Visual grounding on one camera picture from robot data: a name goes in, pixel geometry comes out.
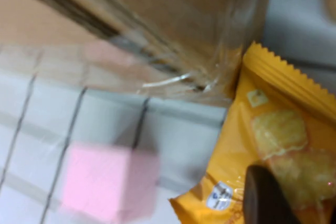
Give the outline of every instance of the tile grout line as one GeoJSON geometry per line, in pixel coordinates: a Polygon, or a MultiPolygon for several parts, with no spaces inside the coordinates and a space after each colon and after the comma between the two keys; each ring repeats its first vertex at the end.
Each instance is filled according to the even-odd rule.
{"type": "Polygon", "coordinates": [[[136,149],[137,146],[139,145],[140,139],[141,139],[141,132],[142,132],[142,126],[144,123],[144,119],[148,110],[148,104],[149,101],[151,100],[150,97],[146,98],[146,100],[142,103],[142,109],[141,109],[141,114],[140,114],[140,118],[138,120],[138,124],[135,130],[135,136],[134,136],[134,141],[132,144],[132,149],[136,149]]]}
{"type": "Polygon", "coordinates": [[[5,167],[4,167],[4,170],[2,172],[2,177],[1,177],[1,180],[0,180],[0,194],[1,194],[1,191],[2,191],[2,188],[3,188],[3,184],[5,182],[5,179],[6,179],[6,174],[7,174],[8,168],[9,168],[9,164],[11,162],[11,159],[12,159],[12,156],[13,156],[13,153],[14,153],[17,137],[18,137],[18,134],[21,130],[22,123],[23,123],[23,120],[25,118],[26,112],[28,110],[30,98],[32,97],[35,80],[36,80],[36,76],[33,76],[32,79],[29,82],[29,85],[28,85],[28,89],[27,89],[24,105],[23,105],[23,108],[22,108],[22,112],[21,112],[19,121],[17,122],[17,126],[16,126],[16,129],[15,129],[15,132],[14,132],[14,135],[13,135],[13,139],[12,139],[12,142],[11,142],[11,146],[10,146],[9,151],[8,151],[8,156],[7,156],[7,159],[6,159],[5,167]]]}
{"type": "Polygon", "coordinates": [[[60,158],[59,158],[59,161],[58,161],[57,169],[56,169],[55,176],[54,176],[54,181],[51,185],[51,189],[50,189],[50,192],[48,194],[47,202],[46,202],[45,207],[43,209],[43,214],[42,214],[42,217],[41,217],[41,221],[39,222],[40,224],[43,224],[45,222],[46,217],[47,217],[47,211],[48,211],[50,203],[51,203],[51,198],[52,198],[52,196],[54,194],[54,191],[56,189],[57,180],[58,180],[58,177],[60,175],[60,172],[61,172],[61,169],[62,169],[62,166],[63,166],[63,162],[64,162],[64,158],[65,158],[67,148],[70,145],[72,132],[74,130],[76,119],[77,119],[79,110],[81,108],[83,97],[84,97],[86,91],[87,91],[87,88],[82,89],[82,91],[80,92],[79,97],[77,99],[76,107],[75,107],[74,113],[72,115],[72,119],[71,119],[71,122],[70,122],[70,126],[69,126],[69,129],[68,129],[66,140],[65,140],[65,143],[64,143],[64,147],[63,147],[63,150],[61,152],[61,155],[60,155],[60,158]]]}

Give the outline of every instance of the grid pattern surface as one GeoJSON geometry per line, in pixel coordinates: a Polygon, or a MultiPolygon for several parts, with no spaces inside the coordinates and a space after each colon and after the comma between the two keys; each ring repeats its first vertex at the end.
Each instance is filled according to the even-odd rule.
{"type": "Polygon", "coordinates": [[[59,210],[74,142],[158,153],[157,207],[134,223],[178,223],[168,198],[203,176],[225,109],[90,89],[0,72],[0,223],[93,223],[59,210]]]}

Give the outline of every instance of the clear plastic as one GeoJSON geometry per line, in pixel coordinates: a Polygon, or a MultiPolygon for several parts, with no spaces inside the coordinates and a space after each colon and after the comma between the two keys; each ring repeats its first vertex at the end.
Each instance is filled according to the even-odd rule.
{"type": "MultiPolygon", "coordinates": [[[[40,1],[86,30],[64,21],[58,26],[58,17],[41,17],[45,22],[40,24],[35,15],[55,14],[47,14],[41,6],[34,13],[26,5],[31,20],[18,25],[13,18],[6,24],[16,33],[11,39],[2,36],[1,67],[90,88],[212,105],[231,103],[242,52],[258,39],[268,2],[40,1]],[[29,36],[22,29],[27,23],[31,23],[29,36]],[[34,40],[38,26],[44,27],[45,36],[34,40]],[[26,35],[23,40],[18,39],[21,33],[26,35]],[[56,39],[57,34],[63,39],[56,39]]],[[[21,19],[25,10],[17,6],[14,10],[21,19]]]]}

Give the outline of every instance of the white tile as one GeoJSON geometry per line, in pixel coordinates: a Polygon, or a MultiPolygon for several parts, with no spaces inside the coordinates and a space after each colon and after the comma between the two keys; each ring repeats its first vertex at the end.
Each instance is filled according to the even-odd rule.
{"type": "Polygon", "coordinates": [[[141,114],[137,107],[85,95],[72,134],[73,141],[131,145],[141,114]]]}
{"type": "Polygon", "coordinates": [[[120,102],[134,107],[139,107],[145,101],[146,97],[137,94],[123,94],[103,90],[88,90],[87,95],[92,97],[102,98],[109,101],[120,102]]]}
{"type": "Polygon", "coordinates": [[[19,133],[9,172],[49,193],[63,146],[19,133]]]}
{"type": "Polygon", "coordinates": [[[147,113],[139,148],[159,153],[161,176],[193,186],[204,175],[220,127],[147,113]]]}
{"type": "Polygon", "coordinates": [[[212,124],[220,124],[226,112],[226,108],[158,98],[151,98],[149,109],[153,112],[170,114],[177,117],[209,121],[212,124]]]}
{"type": "Polygon", "coordinates": [[[263,44],[276,54],[336,66],[335,41],[323,0],[270,0],[263,44]]]}
{"type": "Polygon", "coordinates": [[[130,224],[180,224],[174,209],[168,201],[178,195],[178,193],[159,187],[157,191],[156,209],[154,214],[150,218],[136,220],[130,222],[130,224]]]}
{"type": "Polygon", "coordinates": [[[14,128],[0,125],[0,167],[4,168],[8,157],[10,144],[13,140],[14,128]]]}
{"type": "Polygon", "coordinates": [[[96,221],[91,221],[84,217],[79,217],[74,214],[62,211],[58,209],[57,211],[49,210],[44,224],[99,224],[96,221]]]}
{"type": "Polygon", "coordinates": [[[328,89],[330,93],[336,95],[336,72],[323,71],[319,69],[300,68],[303,73],[306,73],[309,78],[315,82],[321,84],[325,89],[328,89]]]}
{"type": "Polygon", "coordinates": [[[7,186],[1,190],[1,224],[38,224],[42,217],[43,208],[39,203],[7,186]]]}
{"type": "Polygon", "coordinates": [[[0,72],[0,111],[20,117],[29,85],[29,77],[0,72]]]}
{"type": "Polygon", "coordinates": [[[24,122],[65,136],[80,90],[37,80],[24,122]]]}

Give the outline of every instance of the dark object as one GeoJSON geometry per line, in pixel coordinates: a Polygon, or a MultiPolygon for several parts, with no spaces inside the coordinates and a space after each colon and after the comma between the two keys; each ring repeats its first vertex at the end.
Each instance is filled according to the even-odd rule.
{"type": "Polygon", "coordinates": [[[273,174],[266,168],[247,168],[243,212],[246,224],[300,224],[273,174]]]}

